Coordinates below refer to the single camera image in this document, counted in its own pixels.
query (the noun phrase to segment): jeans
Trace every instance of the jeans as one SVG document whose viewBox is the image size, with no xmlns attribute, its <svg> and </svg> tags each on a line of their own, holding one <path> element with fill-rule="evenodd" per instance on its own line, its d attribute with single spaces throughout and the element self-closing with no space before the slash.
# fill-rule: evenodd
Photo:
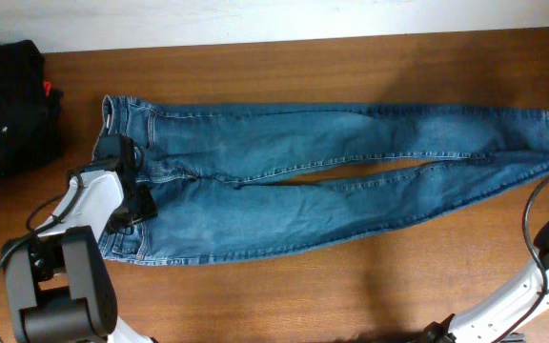
<svg viewBox="0 0 549 343">
<path fill-rule="evenodd" d="M 106 234 L 105 258 L 201 265 L 405 228 L 549 174 L 549 111 L 434 105 L 165 106 L 106 96 L 101 135 L 143 149 L 155 219 Z M 345 164 L 432 162 L 313 185 Z"/>
</svg>

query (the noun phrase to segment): wooden table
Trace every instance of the wooden table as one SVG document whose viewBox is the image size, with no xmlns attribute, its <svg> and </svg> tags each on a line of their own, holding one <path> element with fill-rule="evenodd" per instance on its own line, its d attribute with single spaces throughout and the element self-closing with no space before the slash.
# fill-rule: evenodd
<svg viewBox="0 0 549 343">
<path fill-rule="evenodd" d="M 0 247 L 24 233 L 31 210 L 66 189 L 67 169 L 89 161 L 106 93 L 175 104 L 418 102 L 549 109 L 549 29 L 46 58 L 47 78 L 65 91 L 60 124 L 67 148 L 45 168 L 0 180 Z M 161 342 L 326 342 L 419 331 L 478 303 L 524 265 L 529 254 L 520 215 L 534 186 L 409 229 L 290 257 L 208 267 L 107 266 L 120 314 Z M 549 188 L 532 214 L 534 232 L 548 219 Z M 3 286 L 0 328 L 10 342 Z M 531 342 L 549 342 L 549 312 L 521 331 Z"/>
</svg>

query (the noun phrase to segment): black cable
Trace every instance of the black cable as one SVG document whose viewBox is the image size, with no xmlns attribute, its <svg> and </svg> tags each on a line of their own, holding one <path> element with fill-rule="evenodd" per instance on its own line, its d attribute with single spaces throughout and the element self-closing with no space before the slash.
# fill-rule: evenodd
<svg viewBox="0 0 549 343">
<path fill-rule="evenodd" d="M 33 218 L 40 212 L 42 211 L 45 207 L 47 207 L 49 204 L 53 203 L 54 201 L 57 201 L 57 200 L 60 200 L 63 198 L 65 194 L 58 194 L 56 195 L 54 198 L 46 201 L 45 203 L 39 205 L 37 207 L 37 209 L 33 210 L 33 212 L 29 215 L 29 218 L 27 218 L 27 222 L 25 223 L 25 227 L 27 228 L 27 230 L 29 230 L 30 232 L 33 232 L 35 229 L 31 227 L 31 221 L 33 220 Z M 53 217 L 56 217 L 56 218 L 59 218 L 60 220 L 60 216 L 55 216 L 54 214 L 51 214 L 51 216 Z"/>
<path fill-rule="evenodd" d="M 3 266 L 6 265 L 6 263 L 8 263 L 8 260 L 10 259 L 10 256 L 14 252 L 16 252 L 23 245 L 27 244 L 30 240 L 36 238 L 39 233 L 45 232 L 46 230 L 49 230 L 49 229 L 55 227 L 56 225 L 58 225 L 60 220 L 65 218 L 65 216 L 67 216 L 67 214 L 69 214 L 69 212 L 73 209 L 73 207 L 77 203 L 77 200 L 80 197 L 80 194 L 84 190 L 84 182 L 82 181 L 82 177 L 77 172 L 74 172 L 72 175 L 75 176 L 75 178 L 77 179 L 77 191 L 75 191 L 75 194 L 73 195 L 73 198 L 71 199 L 71 201 L 67 205 L 67 207 L 65 207 L 65 209 L 58 215 L 58 217 L 57 217 L 58 220 L 52 220 L 50 223 L 48 223 L 48 224 L 46 224 L 46 225 L 44 225 L 40 228 L 37 228 L 37 229 L 33 230 L 31 228 L 31 225 L 30 225 L 31 219 L 37 214 L 37 212 L 39 210 L 45 208 L 46 206 L 48 206 L 51 202 L 53 202 L 55 200 L 50 199 L 49 201 L 47 201 L 44 204 L 40 205 L 37 208 L 37 210 L 34 211 L 30 215 L 29 219 L 27 220 L 27 229 L 31 230 L 31 232 L 27 233 L 26 235 L 24 235 L 24 236 L 20 237 L 18 240 L 16 240 L 11 245 L 11 247 L 2 254 L 2 256 L 0 258 L 0 272 L 1 272 L 1 269 L 3 268 Z"/>
<path fill-rule="evenodd" d="M 533 306 L 519 319 L 517 320 L 512 326 L 506 330 L 504 333 L 502 333 L 496 340 L 493 341 L 493 343 L 500 342 L 503 338 L 507 337 L 510 333 L 512 333 L 526 318 L 528 318 L 533 312 L 537 309 L 537 307 L 541 304 L 541 301 L 545 297 L 546 294 L 548 294 L 548 275 L 546 273 L 545 267 L 543 267 L 543 263 L 541 263 L 541 260 L 539 259 L 539 255 L 537 251 L 535 250 L 535 246 L 533 245 L 533 242 L 531 241 L 531 235 L 529 233 L 529 212 L 531 211 L 531 208 L 533 207 L 533 203 L 535 202 L 535 199 L 537 198 L 539 192 L 547 185 L 549 184 L 549 176 L 546 177 L 541 183 L 538 184 L 537 187 L 533 190 L 531 193 L 531 196 L 529 197 L 529 200 L 527 200 L 526 205 L 524 207 L 524 214 L 522 216 L 522 234 L 524 236 L 524 243 L 526 243 L 526 247 L 529 249 L 529 253 L 531 254 L 531 257 L 533 257 L 533 260 L 535 261 L 535 264 L 538 266 L 539 273 L 541 273 L 541 279 L 543 280 L 541 285 L 541 292 L 539 293 L 539 296 Z"/>
</svg>

